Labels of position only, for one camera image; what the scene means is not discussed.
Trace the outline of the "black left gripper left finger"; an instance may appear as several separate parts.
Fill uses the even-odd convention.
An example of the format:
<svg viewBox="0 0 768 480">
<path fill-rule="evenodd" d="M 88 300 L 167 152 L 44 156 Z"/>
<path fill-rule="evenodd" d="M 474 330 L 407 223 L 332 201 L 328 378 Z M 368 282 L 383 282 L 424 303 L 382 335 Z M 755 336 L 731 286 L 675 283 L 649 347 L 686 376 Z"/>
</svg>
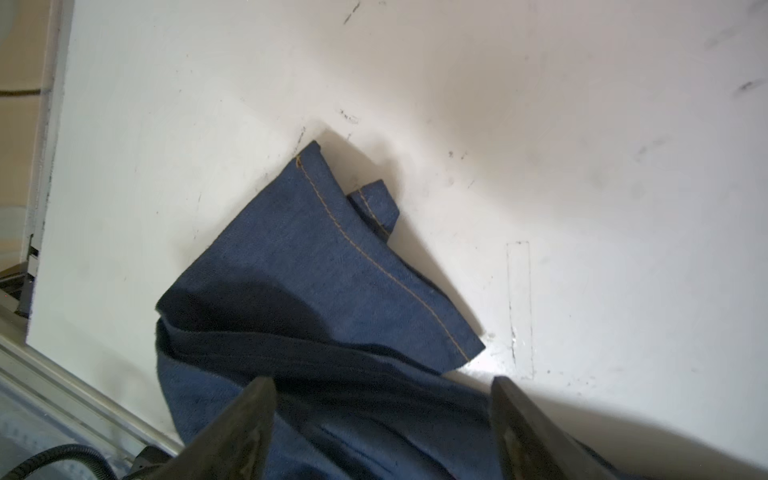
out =
<svg viewBox="0 0 768 480">
<path fill-rule="evenodd" d="M 129 479 L 260 479 L 273 432 L 276 388 L 258 377 L 175 458 Z"/>
</svg>

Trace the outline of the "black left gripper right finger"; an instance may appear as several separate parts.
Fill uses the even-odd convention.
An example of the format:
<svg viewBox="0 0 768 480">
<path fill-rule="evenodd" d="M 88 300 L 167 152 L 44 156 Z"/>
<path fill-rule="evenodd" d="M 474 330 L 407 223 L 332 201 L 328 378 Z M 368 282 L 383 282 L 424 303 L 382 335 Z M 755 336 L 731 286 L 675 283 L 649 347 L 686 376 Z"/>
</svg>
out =
<svg viewBox="0 0 768 480">
<path fill-rule="evenodd" d="M 616 477 L 507 377 L 493 379 L 490 423 L 506 479 Z"/>
</svg>

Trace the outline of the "dark blue denim trousers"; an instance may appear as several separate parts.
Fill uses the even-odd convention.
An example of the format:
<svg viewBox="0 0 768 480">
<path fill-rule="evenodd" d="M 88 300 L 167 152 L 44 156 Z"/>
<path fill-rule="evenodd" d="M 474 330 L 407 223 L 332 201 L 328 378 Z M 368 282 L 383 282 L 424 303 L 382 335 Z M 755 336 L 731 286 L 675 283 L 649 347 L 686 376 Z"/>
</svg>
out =
<svg viewBox="0 0 768 480">
<path fill-rule="evenodd" d="M 489 397 L 447 373 L 483 343 L 388 246 L 382 181 L 345 193 L 308 144 L 157 303 L 157 372 L 190 444 L 275 383 L 270 479 L 498 479 Z"/>
</svg>

